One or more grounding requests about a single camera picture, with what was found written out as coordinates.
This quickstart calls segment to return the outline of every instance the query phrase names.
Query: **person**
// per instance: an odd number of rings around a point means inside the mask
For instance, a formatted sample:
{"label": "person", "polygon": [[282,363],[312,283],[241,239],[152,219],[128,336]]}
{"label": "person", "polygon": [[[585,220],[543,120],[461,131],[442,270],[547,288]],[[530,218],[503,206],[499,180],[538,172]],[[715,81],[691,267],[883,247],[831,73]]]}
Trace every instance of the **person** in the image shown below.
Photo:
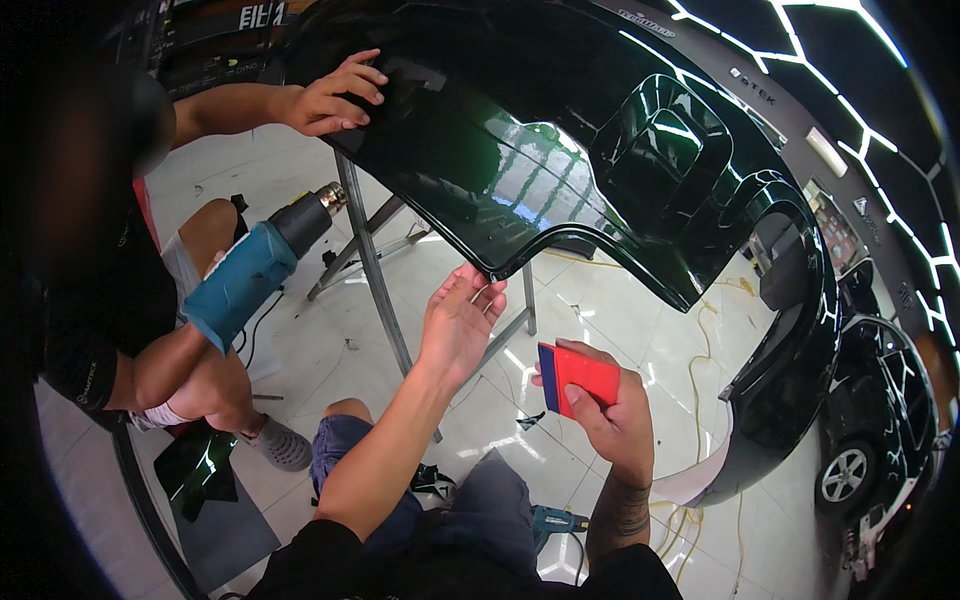
{"label": "person", "polygon": [[[378,88],[387,78],[367,65],[378,54],[376,49],[355,54],[306,88],[227,84],[180,100],[174,104],[173,147],[268,123],[303,135],[366,125],[366,112],[336,94],[350,92],[382,104]],[[90,78],[75,79],[87,85]],[[98,124],[106,122],[105,115],[92,94],[67,93],[71,100],[52,117],[56,135],[44,148],[42,172],[32,179],[31,206],[42,213],[34,219],[40,229],[34,238],[48,241],[41,252],[61,259],[84,254],[85,232],[95,231],[87,237],[99,246],[85,253],[87,264],[61,264],[66,276],[45,281],[42,376],[86,411],[127,411],[141,430],[206,418],[216,429],[237,432],[277,468],[309,467],[309,442],[253,409],[251,382],[236,352],[221,354],[178,310],[239,237],[237,208],[228,200],[210,201],[162,252],[149,210],[129,183],[120,186],[115,209],[102,215],[87,209],[98,204],[86,203],[84,194],[96,199],[89,190],[108,188],[106,176],[97,179],[108,170],[105,153],[97,152],[97,132],[103,129]],[[88,111],[78,109],[84,102]]]}
{"label": "person", "polygon": [[[424,512],[411,493],[433,431],[506,306],[505,287],[469,263],[456,269],[427,303],[420,355],[380,421],[357,398],[326,409],[310,469],[316,513],[274,552],[248,600],[680,597],[648,545],[653,425],[636,372],[621,369],[606,410],[582,388],[565,389],[590,443],[612,463],[588,529],[590,574],[581,587],[540,580],[529,491],[495,449],[448,511]],[[616,364],[586,344],[558,344]],[[540,375],[532,380],[542,385]]]}

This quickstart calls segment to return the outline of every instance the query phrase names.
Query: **heat gun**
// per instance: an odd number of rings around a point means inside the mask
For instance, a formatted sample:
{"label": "heat gun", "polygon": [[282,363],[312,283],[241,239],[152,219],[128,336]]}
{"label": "heat gun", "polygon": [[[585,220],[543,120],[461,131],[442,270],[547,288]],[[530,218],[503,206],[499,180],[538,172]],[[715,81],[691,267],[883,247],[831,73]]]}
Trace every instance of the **heat gun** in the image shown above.
{"label": "heat gun", "polygon": [[183,316],[226,354],[256,309],[293,274],[346,203],[344,188],[334,181],[254,225],[186,297]]}

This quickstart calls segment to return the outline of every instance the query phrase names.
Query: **tattooed arm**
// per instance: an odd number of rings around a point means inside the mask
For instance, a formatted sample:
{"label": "tattooed arm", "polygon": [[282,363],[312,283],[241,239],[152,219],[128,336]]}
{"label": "tattooed arm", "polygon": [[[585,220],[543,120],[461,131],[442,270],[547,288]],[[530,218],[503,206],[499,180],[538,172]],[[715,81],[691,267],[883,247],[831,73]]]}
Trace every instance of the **tattooed arm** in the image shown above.
{"label": "tattooed arm", "polygon": [[[617,364],[607,352],[582,342],[557,340],[557,346]],[[542,385],[539,375],[532,381],[534,385]],[[564,392],[573,416],[587,431],[593,448],[613,463],[590,520],[587,533],[590,561],[601,561],[617,548],[649,544],[648,498],[654,474],[654,427],[639,374],[620,370],[616,403],[606,408],[601,408],[580,386],[568,385]]]}
{"label": "tattooed arm", "polygon": [[611,468],[590,517],[587,556],[592,564],[618,548],[650,543],[650,484],[628,483],[617,471]]}

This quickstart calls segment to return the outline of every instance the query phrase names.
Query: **wall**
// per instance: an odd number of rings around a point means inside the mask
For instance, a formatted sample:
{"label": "wall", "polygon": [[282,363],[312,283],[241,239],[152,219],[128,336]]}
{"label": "wall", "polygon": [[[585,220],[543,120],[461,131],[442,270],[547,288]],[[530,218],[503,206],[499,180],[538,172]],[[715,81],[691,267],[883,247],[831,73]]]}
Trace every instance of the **wall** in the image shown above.
{"label": "wall", "polygon": [[[613,12],[618,10],[640,12],[650,21],[673,32],[675,35],[672,37],[658,37],[695,62],[716,82],[747,103],[786,136],[789,141],[781,153],[783,161],[800,186],[806,185],[815,175],[834,197],[840,211],[867,245],[876,269],[887,285],[890,298],[894,300],[897,307],[900,326],[910,336],[927,331],[924,309],[916,302],[916,286],[900,249],[897,234],[886,222],[882,200],[875,195],[874,188],[859,175],[855,163],[849,156],[844,156],[844,160],[850,168],[844,177],[837,178],[806,142],[806,135],[813,127],[820,130],[831,142],[833,140],[826,128],[821,126],[803,105],[764,75],[752,59],[735,50],[734,46],[720,36],[715,36],[696,24],[689,21],[674,21],[669,15],[632,0],[599,0],[597,4]],[[758,88],[763,89],[765,96],[773,97],[776,102],[771,105],[757,90],[734,78],[730,73],[733,67],[739,69],[742,76],[747,77],[750,82],[757,84]],[[868,199],[866,212],[876,226],[876,240],[864,218],[853,206],[853,201],[861,197]],[[905,294],[909,298],[909,308],[900,301],[902,284],[906,286]]]}

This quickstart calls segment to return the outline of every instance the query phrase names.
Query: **car wheel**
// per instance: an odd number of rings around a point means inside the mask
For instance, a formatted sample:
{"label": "car wheel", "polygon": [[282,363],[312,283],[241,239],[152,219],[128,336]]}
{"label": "car wheel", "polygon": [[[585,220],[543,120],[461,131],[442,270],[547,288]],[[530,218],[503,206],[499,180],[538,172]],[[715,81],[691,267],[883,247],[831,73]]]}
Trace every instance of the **car wheel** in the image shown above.
{"label": "car wheel", "polygon": [[817,508],[845,515],[870,493],[876,479],[876,454],[863,440],[851,440],[836,449],[817,477]]}

